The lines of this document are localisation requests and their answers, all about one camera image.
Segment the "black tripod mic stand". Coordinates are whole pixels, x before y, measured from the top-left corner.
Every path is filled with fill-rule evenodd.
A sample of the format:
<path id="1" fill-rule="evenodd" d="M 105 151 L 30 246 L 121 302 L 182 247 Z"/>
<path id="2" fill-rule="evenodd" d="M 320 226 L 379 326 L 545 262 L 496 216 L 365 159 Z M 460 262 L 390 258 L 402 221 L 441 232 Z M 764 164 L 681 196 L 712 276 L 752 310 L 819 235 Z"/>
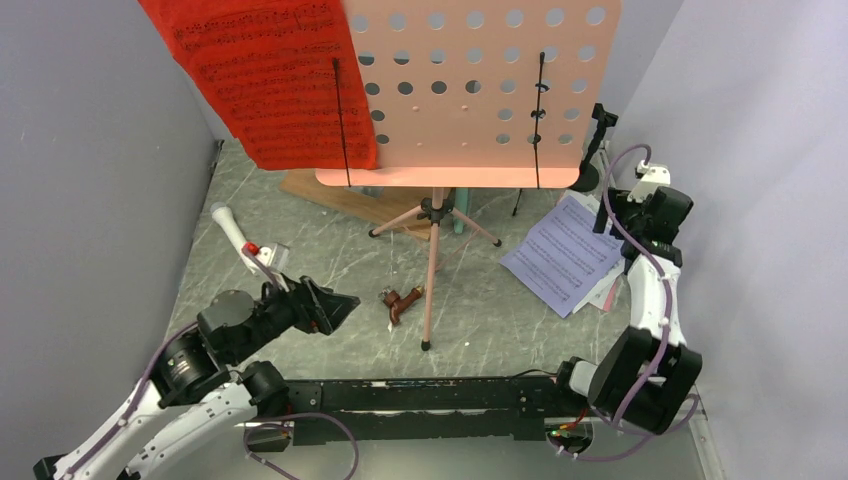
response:
<path id="1" fill-rule="evenodd" d="M 516 216 L 517 213 L 518 213 L 518 209 L 519 209 L 520 202 L 521 202 L 521 199 L 522 199 L 522 196 L 523 196 L 523 192 L 524 192 L 523 188 L 518 190 L 518 193 L 516 195 L 515 202 L 514 202 L 514 205 L 513 205 L 513 209 L 512 209 L 512 212 L 511 212 L 511 216 L 513 216 L 513 217 Z"/>

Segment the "pink sheet music page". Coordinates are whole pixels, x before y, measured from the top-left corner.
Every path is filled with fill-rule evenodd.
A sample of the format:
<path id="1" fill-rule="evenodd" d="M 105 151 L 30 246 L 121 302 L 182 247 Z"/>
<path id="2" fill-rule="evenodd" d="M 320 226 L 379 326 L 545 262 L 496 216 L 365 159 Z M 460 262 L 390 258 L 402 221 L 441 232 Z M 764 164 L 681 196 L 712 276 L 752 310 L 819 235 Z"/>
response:
<path id="1" fill-rule="evenodd" d="M 602 303 L 600 305 L 601 310 L 603 310 L 605 312 L 608 312 L 608 311 L 611 310 L 613 303 L 616 300 L 620 280 L 621 280 L 621 276 L 617 276 L 613 280 L 613 282 L 609 285 L 609 287 L 607 288 L 606 293 L 603 294 L 600 297 L 600 299 L 602 300 Z"/>

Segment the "pink music stand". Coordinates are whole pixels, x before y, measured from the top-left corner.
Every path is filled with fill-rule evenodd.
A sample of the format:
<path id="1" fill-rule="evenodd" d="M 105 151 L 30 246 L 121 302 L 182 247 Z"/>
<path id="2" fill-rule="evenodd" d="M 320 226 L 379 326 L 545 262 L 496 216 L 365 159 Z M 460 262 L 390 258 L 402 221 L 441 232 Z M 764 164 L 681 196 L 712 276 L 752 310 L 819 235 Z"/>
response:
<path id="1" fill-rule="evenodd" d="M 327 186 L 423 187 L 437 233 L 446 190 L 573 185 L 622 6 L 617 1 L 348 1 L 373 170 Z"/>

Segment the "lavender sheet music page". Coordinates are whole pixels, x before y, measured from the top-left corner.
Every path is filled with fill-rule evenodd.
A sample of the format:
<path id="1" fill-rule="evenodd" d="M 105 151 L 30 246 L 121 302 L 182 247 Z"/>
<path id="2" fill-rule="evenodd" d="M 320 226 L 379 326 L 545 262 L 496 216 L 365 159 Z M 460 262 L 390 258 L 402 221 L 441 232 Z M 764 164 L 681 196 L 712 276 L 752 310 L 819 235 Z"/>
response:
<path id="1" fill-rule="evenodd" d="M 561 318 L 572 314 L 590 289 L 623 260 L 620 240 L 593 232 L 596 214 L 567 199 L 500 260 Z"/>

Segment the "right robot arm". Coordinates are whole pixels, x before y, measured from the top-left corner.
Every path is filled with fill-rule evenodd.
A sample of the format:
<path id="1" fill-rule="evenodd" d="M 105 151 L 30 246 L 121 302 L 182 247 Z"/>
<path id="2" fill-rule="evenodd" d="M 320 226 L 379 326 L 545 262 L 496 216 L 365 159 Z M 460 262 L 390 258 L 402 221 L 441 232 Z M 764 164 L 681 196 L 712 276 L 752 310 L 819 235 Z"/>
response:
<path id="1" fill-rule="evenodd" d="M 595 229 L 623 240 L 625 276 L 631 295 L 627 328 L 599 364 L 573 357 L 561 364 L 551 388 L 557 411 L 583 407 L 660 435 L 690 394 L 703 360 L 684 338 L 677 284 L 683 258 L 673 242 L 694 207 L 686 194 L 660 186 L 642 200 L 627 190 L 605 191 Z"/>

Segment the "white microphone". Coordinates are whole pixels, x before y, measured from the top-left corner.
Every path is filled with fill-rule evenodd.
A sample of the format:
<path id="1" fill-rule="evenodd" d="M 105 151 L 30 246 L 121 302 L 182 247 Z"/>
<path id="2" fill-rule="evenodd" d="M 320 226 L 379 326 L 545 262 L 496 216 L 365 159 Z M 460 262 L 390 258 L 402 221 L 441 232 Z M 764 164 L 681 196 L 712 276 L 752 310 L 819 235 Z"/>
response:
<path id="1" fill-rule="evenodd" d="M 222 229 L 244 265 L 248 269 L 253 269 L 254 263 L 243 253 L 243 247 L 248 241 L 238 226 L 231 208 L 223 202 L 215 202 L 210 207 L 210 214 L 213 221 Z"/>

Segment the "black round-base mic stand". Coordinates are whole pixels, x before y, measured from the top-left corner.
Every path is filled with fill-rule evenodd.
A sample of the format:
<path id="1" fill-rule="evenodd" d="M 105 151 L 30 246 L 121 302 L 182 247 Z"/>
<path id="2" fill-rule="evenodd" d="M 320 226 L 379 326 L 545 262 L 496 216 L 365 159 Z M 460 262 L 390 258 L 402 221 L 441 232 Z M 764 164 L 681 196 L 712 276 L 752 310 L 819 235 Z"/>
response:
<path id="1" fill-rule="evenodd" d="M 607 111 L 602 103 L 596 103 L 593 107 L 592 118 L 596 121 L 595 131 L 584 158 L 580 162 L 579 176 L 576 182 L 570 187 L 571 190 L 579 193 L 591 192 L 599 184 L 599 171 L 592 165 L 591 161 L 600 149 L 607 130 L 616 126 L 619 116 Z"/>

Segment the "white sheet music page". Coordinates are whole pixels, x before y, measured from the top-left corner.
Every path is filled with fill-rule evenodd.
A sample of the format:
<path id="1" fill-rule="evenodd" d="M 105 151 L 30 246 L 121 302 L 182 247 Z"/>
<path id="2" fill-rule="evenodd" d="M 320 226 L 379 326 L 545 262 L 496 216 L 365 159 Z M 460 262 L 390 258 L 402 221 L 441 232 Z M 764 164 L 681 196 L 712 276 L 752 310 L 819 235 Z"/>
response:
<path id="1" fill-rule="evenodd" d="M 561 204 L 563 201 L 567 199 L 573 199 L 578 202 L 580 205 L 589 210 L 593 215 L 595 215 L 600 208 L 600 201 L 591 195 L 586 195 L 580 192 L 575 192 L 572 190 L 565 190 L 559 197 L 557 204 Z"/>
<path id="2" fill-rule="evenodd" d="M 608 272 L 607 274 L 594 286 L 590 289 L 590 291 L 586 294 L 586 296 L 578 302 L 578 304 L 572 310 L 573 313 L 578 312 L 586 305 L 594 306 L 595 308 L 600 309 L 600 305 L 602 300 L 600 297 L 606 293 L 607 288 L 613 282 L 613 280 L 622 274 L 624 270 L 624 261 L 619 260 Z"/>

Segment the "red sheet music page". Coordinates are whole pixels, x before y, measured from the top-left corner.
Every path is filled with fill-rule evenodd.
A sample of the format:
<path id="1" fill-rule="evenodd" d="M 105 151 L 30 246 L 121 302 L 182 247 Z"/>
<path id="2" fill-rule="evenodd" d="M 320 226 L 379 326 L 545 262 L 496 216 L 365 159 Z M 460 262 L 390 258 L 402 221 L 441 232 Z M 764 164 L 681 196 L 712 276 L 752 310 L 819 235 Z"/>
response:
<path id="1" fill-rule="evenodd" d="M 140 5 L 259 168 L 377 168 L 374 127 L 342 2 Z"/>

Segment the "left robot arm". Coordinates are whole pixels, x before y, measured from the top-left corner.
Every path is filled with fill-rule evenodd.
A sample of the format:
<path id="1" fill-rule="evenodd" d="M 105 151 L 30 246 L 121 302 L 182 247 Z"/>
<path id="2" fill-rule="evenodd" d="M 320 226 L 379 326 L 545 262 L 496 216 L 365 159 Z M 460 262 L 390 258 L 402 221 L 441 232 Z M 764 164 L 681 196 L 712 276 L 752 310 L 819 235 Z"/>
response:
<path id="1" fill-rule="evenodd" d="M 241 290 L 217 295 L 157 349 L 113 414 L 80 446 L 39 460 L 35 477 L 160 479 L 238 424 L 297 413 L 302 401 L 291 398 L 271 362 L 242 362 L 290 329 L 329 336 L 359 304 L 307 276 L 266 282 L 259 298 Z"/>

